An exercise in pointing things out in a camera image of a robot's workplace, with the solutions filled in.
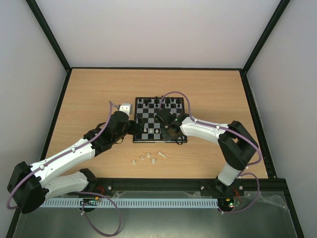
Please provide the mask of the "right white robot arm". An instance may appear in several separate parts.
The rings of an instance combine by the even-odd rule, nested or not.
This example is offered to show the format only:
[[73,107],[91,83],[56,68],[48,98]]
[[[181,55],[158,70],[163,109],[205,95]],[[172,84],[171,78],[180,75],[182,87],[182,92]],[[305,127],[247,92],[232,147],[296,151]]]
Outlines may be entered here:
[[199,120],[190,114],[173,115],[168,109],[160,110],[155,121],[160,123],[162,139],[176,140],[193,136],[219,145],[225,165],[215,179],[214,188],[221,194],[233,189],[233,183],[245,170],[259,146],[238,121],[219,124]]

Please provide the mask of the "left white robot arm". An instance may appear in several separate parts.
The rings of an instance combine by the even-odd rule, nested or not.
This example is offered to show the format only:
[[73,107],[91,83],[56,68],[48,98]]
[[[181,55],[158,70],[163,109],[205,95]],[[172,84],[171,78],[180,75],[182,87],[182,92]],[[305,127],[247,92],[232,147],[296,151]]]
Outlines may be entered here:
[[46,200],[70,192],[93,191],[97,179],[89,169],[72,175],[63,173],[75,165],[109,150],[125,135],[142,131],[142,119],[130,120],[127,113],[116,111],[83,138],[65,150],[31,165],[21,162],[14,167],[7,190],[23,214],[39,208]]

